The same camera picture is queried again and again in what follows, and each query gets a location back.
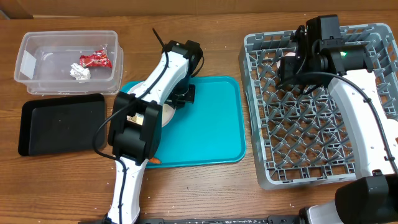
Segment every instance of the orange object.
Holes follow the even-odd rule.
[[[151,162],[153,164],[161,164],[162,163],[162,161],[160,161],[160,160],[158,160],[158,159],[156,159],[154,157],[152,159],[149,159],[149,162]]]

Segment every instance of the clear plastic container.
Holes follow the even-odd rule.
[[[81,55],[105,48],[112,68],[89,68],[89,80],[70,75]],[[80,95],[119,92],[123,75],[123,49],[115,31],[28,32],[19,48],[14,79],[35,95]]]

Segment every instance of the label on container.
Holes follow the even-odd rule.
[[[33,57],[29,52],[26,50],[24,51],[24,56],[22,57],[22,63],[21,63],[21,69],[20,71],[29,77],[30,79],[33,79],[33,73],[35,72],[35,66],[36,66],[36,58]]]

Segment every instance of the plastic container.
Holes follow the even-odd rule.
[[[112,68],[90,68],[91,79],[76,80],[71,65],[81,55],[106,49]],[[22,39],[14,79],[35,95],[117,94],[123,75],[123,49],[115,31],[28,32]]]
[[[356,179],[351,144],[328,90],[301,96],[298,86],[275,89],[277,62],[297,49],[290,41],[294,32],[249,34],[239,54],[257,180],[266,190]],[[398,119],[398,49],[390,27],[342,26],[340,32],[346,45],[366,46],[384,112]]]

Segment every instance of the crumpled foil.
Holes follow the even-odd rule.
[[[88,68],[83,68],[77,63],[71,65],[70,75],[75,77],[77,80],[89,80],[91,78],[90,70]]]

